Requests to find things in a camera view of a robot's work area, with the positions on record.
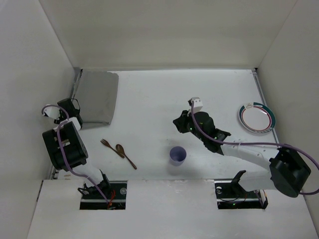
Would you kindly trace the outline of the brown wooden spoon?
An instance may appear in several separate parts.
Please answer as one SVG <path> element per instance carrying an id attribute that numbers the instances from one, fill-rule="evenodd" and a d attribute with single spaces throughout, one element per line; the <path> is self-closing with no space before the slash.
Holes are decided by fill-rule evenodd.
<path id="1" fill-rule="evenodd" d="M 132 165 L 132 167 L 137 170 L 137 166 L 127 157 L 125 151 L 124 151 L 124 148 L 122 145 L 120 144 L 117 144 L 116 145 L 116 150 L 118 151 L 118 153 L 120 153 L 121 155 L 123 155 L 128 161 L 129 163 Z"/>

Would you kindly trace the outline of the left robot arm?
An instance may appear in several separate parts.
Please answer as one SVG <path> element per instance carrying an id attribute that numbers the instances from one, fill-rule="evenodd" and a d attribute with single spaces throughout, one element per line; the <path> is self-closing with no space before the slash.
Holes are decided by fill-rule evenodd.
<path id="1" fill-rule="evenodd" d="M 53 167 L 82 178 L 83 187 L 78 188 L 82 196 L 89 199 L 102 197 L 110 202 L 116 195 L 115 190 L 107 176 L 88 162 L 88 151 L 79 135 L 83 120 L 73 99 L 60 100 L 56 105 L 48 104 L 42 108 L 41 114 L 53 119 L 57 125 L 42 134 Z"/>

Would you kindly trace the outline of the white plate with green rim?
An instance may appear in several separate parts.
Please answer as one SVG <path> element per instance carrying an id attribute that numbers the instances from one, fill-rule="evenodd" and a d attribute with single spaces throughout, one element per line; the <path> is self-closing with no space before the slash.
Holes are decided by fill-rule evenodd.
<path id="1" fill-rule="evenodd" d="M 238 118 L 240 123 L 253 133 L 268 133 L 276 125 L 274 113 L 258 102 L 243 104 L 238 111 Z"/>

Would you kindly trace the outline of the purple plastic cup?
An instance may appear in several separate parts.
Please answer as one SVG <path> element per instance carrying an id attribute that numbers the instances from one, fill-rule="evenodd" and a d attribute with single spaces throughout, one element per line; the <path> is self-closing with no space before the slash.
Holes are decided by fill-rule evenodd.
<path id="1" fill-rule="evenodd" d="M 173 166 L 180 166 L 187 157 L 186 150 L 181 146 L 173 147 L 169 152 L 169 162 Z"/>

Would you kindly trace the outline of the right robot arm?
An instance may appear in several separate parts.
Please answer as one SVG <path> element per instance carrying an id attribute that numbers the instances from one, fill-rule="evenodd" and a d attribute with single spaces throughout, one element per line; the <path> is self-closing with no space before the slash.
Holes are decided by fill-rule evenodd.
<path id="1" fill-rule="evenodd" d="M 245 191 L 276 189 L 282 194 L 296 198 L 311 174 L 309 166 L 301 157 L 301 151 L 287 144 L 250 144 L 237 139 L 231 133 L 214 125 L 206 112 L 191 114 L 182 111 L 173 120 L 180 133 L 191 133 L 206 149 L 223 156 L 245 160 L 262 167 L 262 171 L 240 170 L 233 183 Z"/>

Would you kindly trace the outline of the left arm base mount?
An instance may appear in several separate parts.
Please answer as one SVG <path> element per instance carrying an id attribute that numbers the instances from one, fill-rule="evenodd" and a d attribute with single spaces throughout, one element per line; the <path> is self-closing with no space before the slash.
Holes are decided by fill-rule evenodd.
<path id="1" fill-rule="evenodd" d="M 86 191 L 84 188 L 78 188 L 82 194 L 80 210 L 124 210 L 126 208 L 127 181 L 111 181 L 111 188 L 104 190 L 104 197 L 93 187 L 93 192 Z"/>

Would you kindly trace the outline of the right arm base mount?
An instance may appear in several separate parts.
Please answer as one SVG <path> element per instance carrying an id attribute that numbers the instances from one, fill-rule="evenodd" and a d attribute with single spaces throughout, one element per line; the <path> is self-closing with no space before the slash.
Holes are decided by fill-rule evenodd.
<path id="1" fill-rule="evenodd" d="M 218 209 L 261 209 L 269 202 L 264 190 L 245 191 L 239 184 L 230 180 L 215 181 L 215 194 Z"/>

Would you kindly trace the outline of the brown wooden fork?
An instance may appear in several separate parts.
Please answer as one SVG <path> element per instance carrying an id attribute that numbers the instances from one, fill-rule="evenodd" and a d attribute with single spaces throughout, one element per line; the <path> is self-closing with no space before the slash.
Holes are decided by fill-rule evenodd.
<path id="1" fill-rule="evenodd" d="M 110 148 L 111 150 L 113 150 L 113 151 L 114 151 L 117 155 L 119 155 L 121 158 L 124 158 L 124 156 L 123 156 L 122 154 L 120 154 L 117 150 L 115 150 L 113 147 L 111 147 L 111 145 L 110 145 L 105 139 L 101 139 L 100 142 L 101 142 L 104 146 L 106 146 L 106 147 Z"/>

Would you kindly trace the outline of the grey cloth placemat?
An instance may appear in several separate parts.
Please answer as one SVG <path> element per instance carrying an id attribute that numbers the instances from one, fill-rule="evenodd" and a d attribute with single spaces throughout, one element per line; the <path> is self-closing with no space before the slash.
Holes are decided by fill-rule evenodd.
<path id="1" fill-rule="evenodd" d="M 83 129 L 111 124 L 117 101 L 119 76 L 107 71 L 83 70 L 74 98 L 80 105 Z"/>

